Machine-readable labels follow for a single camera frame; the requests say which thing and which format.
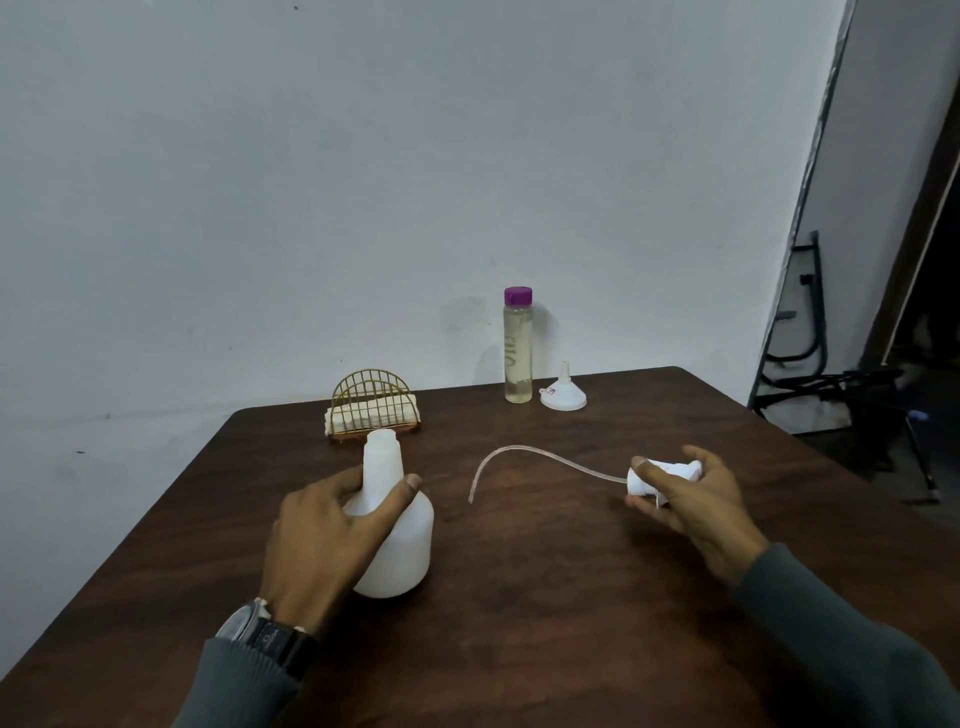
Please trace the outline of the white folded napkins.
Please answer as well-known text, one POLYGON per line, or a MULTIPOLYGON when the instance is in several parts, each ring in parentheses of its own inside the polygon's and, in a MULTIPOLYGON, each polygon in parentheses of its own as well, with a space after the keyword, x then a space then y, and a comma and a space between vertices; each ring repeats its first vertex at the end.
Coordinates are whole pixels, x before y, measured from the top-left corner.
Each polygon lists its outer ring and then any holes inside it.
POLYGON ((393 427, 416 426, 421 414, 414 394, 389 394, 343 400, 324 413, 327 436, 363 433, 393 427))

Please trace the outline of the black wristwatch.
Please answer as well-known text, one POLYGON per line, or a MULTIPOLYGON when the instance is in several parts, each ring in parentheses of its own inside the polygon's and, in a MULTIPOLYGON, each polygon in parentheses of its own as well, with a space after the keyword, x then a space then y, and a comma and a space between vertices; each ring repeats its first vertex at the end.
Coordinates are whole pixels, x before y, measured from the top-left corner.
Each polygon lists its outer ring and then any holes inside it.
POLYGON ((289 626, 274 619, 262 598, 237 609, 222 624, 215 638, 262 654, 296 682, 305 679, 319 651, 316 637, 300 626, 289 626))

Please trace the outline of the person's left hand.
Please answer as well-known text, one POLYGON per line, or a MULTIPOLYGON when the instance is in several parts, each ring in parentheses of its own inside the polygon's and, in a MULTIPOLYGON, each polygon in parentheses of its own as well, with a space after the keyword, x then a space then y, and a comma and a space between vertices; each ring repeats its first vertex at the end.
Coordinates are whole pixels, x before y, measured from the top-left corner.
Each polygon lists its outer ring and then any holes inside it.
POLYGON ((359 492, 363 467, 342 470, 288 493, 270 530, 258 597, 283 625, 317 637, 374 559, 352 559, 350 515, 342 500, 359 492))

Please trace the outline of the person's right forearm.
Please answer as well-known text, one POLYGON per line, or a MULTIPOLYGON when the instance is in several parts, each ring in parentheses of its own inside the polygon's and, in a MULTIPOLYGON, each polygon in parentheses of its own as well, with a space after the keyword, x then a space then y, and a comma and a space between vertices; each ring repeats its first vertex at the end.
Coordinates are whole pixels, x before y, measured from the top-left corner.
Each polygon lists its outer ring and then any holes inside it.
POLYGON ((933 654, 858 612, 784 545, 730 592, 856 728, 960 728, 960 690, 933 654))

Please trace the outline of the clear bottle with purple cap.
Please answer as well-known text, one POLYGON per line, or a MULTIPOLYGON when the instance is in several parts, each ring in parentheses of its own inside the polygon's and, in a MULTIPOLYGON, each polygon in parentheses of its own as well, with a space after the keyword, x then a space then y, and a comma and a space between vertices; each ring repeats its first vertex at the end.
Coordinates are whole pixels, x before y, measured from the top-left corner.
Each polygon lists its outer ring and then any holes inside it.
POLYGON ((511 286, 504 291, 503 356, 506 400, 515 405, 533 397, 533 291, 511 286))

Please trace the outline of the person's right hand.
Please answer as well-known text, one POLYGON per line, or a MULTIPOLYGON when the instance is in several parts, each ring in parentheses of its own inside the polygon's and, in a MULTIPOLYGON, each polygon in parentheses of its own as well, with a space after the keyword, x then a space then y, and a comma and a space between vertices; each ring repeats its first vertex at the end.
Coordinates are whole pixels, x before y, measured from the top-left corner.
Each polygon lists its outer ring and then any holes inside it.
POLYGON ((625 503, 690 540, 708 570, 728 587, 737 585, 770 547, 750 517, 739 491, 711 491, 698 481, 668 474, 650 460, 635 456, 631 469, 660 491, 668 502, 656 505, 628 494, 625 503))

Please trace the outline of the white spray head with tube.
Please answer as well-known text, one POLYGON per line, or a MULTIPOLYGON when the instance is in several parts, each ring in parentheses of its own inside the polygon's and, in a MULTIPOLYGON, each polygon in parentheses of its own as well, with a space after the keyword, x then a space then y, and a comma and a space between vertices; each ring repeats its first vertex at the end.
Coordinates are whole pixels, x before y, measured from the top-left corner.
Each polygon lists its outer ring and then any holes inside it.
MULTIPOLYGON (((481 479, 482 473, 485 468, 496 458, 498 455, 503 455, 510 452, 522 452, 529 453, 534 455, 541 455, 551 460, 554 460, 566 467, 570 467, 573 470, 576 470, 584 475, 592 477, 597 480, 605 480, 607 482, 623 484, 626 486, 627 493, 632 496, 648 498, 652 497, 654 499, 655 507, 660 508, 663 505, 668 503, 668 498, 658 491, 653 485, 647 481, 640 478, 631 468, 628 469, 628 473, 624 477, 616 477, 609 475, 589 467, 585 467, 581 464, 575 463, 570 459, 564 458, 554 452, 544 450, 539 447, 534 447, 532 445, 526 444, 509 444, 505 446, 498 447, 493 450, 491 453, 486 455, 486 457, 481 461, 477 467, 473 480, 471 482, 469 494, 467 497, 467 502, 469 504, 474 503, 475 494, 477 491, 479 480, 481 479)), ((693 460, 689 463, 666 463, 656 460, 652 460, 651 463, 663 470, 666 474, 682 478, 687 481, 696 482, 701 480, 703 475, 703 464, 699 460, 693 460)))

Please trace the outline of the person's left forearm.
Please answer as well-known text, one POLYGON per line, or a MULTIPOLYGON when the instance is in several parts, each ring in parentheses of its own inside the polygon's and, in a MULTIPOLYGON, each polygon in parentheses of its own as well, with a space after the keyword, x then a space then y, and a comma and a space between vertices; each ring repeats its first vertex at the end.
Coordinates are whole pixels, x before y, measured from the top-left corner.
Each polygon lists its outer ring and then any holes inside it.
POLYGON ((211 637, 171 728, 271 728, 301 686, 258 650, 211 637))

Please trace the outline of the black metal folding frame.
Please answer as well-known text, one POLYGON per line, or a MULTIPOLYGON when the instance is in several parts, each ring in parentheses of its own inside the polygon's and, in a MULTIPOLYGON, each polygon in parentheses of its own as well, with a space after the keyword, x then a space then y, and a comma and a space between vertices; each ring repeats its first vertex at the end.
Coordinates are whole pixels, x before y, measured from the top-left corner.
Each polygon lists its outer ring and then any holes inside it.
POLYGON ((772 378, 763 370, 759 381, 773 389, 773 393, 754 394, 751 410, 765 419, 765 410, 790 400, 814 397, 822 403, 842 404, 849 410, 850 424, 859 441, 870 442, 873 451, 870 467, 880 471, 883 465, 893 466, 882 445, 879 426, 870 423, 871 419, 880 419, 881 424, 895 424, 896 432, 903 433, 907 445, 914 456, 925 486, 925 495, 906 499, 905 504, 932 506, 942 504, 943 494, 934 477, 929 457, 921 448, 915 424, 930 420, 930 415, 922 410, 909 408, 903 404, 896 381, 904 371, 900 368, 877 366, 869 369, 852 369, 828 373, 830 361, 829 328, 826 310, 824 268, 818 230, 810 232, 802 244, 793 244, 790 255, 810 254, 812 269, 801 273, 798 281, 808 294, 812 341, 800 354, 780 356, 764 353, 761 367, 774 363, 780 368, 787 364, 805 362, 815 357, 816 366, 810 373, 772 378))

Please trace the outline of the white plastic spray bottle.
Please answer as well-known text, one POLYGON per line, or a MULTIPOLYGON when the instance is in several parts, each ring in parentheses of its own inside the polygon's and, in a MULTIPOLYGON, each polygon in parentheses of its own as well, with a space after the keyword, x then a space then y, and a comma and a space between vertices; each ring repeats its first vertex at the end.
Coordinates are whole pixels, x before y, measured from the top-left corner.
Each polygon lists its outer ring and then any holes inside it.
MULTIPOLYGON (((405 477, 402 449, 395 431, 380 428, 366 436, 363 486, 343 505, 349 516, 374 512, 405 477)), ((416 588, 430 566, 434 508, 419 492, 384 540, 354 590, 364 598, 397 598, 416 588)))

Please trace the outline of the white plastic funnel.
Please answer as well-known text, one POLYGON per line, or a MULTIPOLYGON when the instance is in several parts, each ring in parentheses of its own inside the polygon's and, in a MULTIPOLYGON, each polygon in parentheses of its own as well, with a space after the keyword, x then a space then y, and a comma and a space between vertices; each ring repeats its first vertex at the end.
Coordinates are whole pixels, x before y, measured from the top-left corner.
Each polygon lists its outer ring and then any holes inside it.
POLYGON ((559 376, 551 384, 538 390, 539 400, 545 407, 556 411, 576 411, 587 405, 586 393, 573 381, 570 362, 560 363, 559 376))

